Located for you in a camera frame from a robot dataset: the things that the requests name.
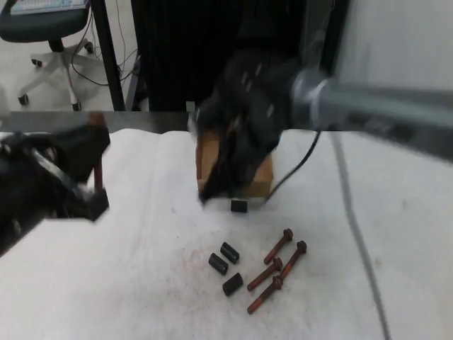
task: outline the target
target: chair wheel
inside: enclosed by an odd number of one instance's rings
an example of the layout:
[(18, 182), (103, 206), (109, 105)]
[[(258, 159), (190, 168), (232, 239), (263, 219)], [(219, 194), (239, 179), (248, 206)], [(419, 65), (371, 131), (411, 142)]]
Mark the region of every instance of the chair wheel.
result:
[(74, 111), (81, 111), (82, 110), (82, 104), (80, 103), (80, 101), (78, 101), (75, 104), (72, 104), (72, 110), (74, 110)]
[(19, 97), (19, 103), (21, 103), (21, 105), (28, 105), (28, 96), (24, 94), (23, 96)]
[(42, 61), (37, 60), (37, 59), (31, 59), (31, 63), (35, 65), (36, 67), (42, 67)]
[(88, 52), (89, 55), (92, 55), (94, 53), (94, 47), (92, 42), (88, 42), (85, 44), (85, 50)]

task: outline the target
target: white wall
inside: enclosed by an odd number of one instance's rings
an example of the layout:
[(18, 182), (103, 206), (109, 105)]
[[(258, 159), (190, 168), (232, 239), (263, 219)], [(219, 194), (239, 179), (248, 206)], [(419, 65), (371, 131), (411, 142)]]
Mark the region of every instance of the white wall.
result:
[(351, 0), (337, 77), (453, 89), (452, 0)]

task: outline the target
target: bolt head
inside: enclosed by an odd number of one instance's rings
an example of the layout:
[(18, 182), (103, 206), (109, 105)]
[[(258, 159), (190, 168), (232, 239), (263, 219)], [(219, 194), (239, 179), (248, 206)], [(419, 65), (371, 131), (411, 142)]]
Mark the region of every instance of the bolt head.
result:
[(292, 230), (291, 229), (285, 229), (283, 231), (283, 236), (285, 236), (288, 241), (292, 241), (292, 236), (293, 236)]
[(282, 279), (279, 277), (279, 276), (274, 276), (272, 278), (272, 282), (274, 283), (275, 287), (280, 290), (282, 289), (282, 284), (283, 284), (283, 281)]
[(274, 261), (275, 269), (277, 269), (278, 271), (281, 271), (282, 267), (283, 267), (282, 259), (280, 257), (277, 257), (277, 258), (274, 258), (273, 261)]
[(304, 241), (297, 242), (297, 250), (299, 250), (301, 253), (305, 254), (306, 253), (306, 243)]

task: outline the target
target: black cylinder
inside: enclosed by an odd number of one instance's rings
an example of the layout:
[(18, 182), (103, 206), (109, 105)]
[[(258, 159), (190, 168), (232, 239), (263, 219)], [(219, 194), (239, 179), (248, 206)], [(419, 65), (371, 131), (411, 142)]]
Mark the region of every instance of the black cylinder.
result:
[(228, 271), (228, 263), (219, 258), (214, 253), (212, 253), (210, 256), (210, 265), (222, 275), (225, 275)]
[(226, 242), (223, 243), (222, 247), (220, 248), (220, 252), (233, 264), (236, 264), (236, 262), (239, 260), (239, 253)]
[(230, 296), (243, 285), (242, 276), (240, 273), (235, 274), (226, 283), (223, 284), (224, 293), (226, 296)]

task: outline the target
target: chair leg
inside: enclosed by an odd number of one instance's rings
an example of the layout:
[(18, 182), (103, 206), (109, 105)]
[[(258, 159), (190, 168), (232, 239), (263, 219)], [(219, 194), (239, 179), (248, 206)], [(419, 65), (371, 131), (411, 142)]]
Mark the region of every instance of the chair leg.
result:
[(53, 53), (53, 52), (30, 55), (31, 60), (39, 60), (40, 62), (45, 62), (45, 63), (48, 63), (54, 57), (55, 57), (55, 53)]
[(68, 88), (69, 95), (71, 96), (71, 104), (74, 106), (79, 105), (79, 100), (74, 93), (74, 87), (72, 86), (71, 76), (69, 75), (69, 68), (67, 63), (64, 61), (64, 55), (58, 54), (57, 56), (59, 68), (63, 72), (64, 81), (66, 82), (66, 86)]
[(58, 68), (58, 59), (53, 58), (51, 59), (47, 65), (45, 65), (40, 71), (38, 72), (38, 75), (30, 81), (27, 85), (23, 86), (19, 90), (19, 97), (22, 97), (23, 95), (27, 94), (27, 92), (33, 90), (36, 86), (40, 85), (44, 81), (50, 78), (52, 73)]
[(86, 44), (88, 44), (88, 39), (84, 38), (80, 44), (72, 45), (72, 46), (69, 46), (69, 47), (65, 47), (64, 51), (66, 53), (69, 53), (70, 55), (73, 55), (74, 51), (77, 54), (80, 51), (82, 51), (82, 49), (85, 47)]

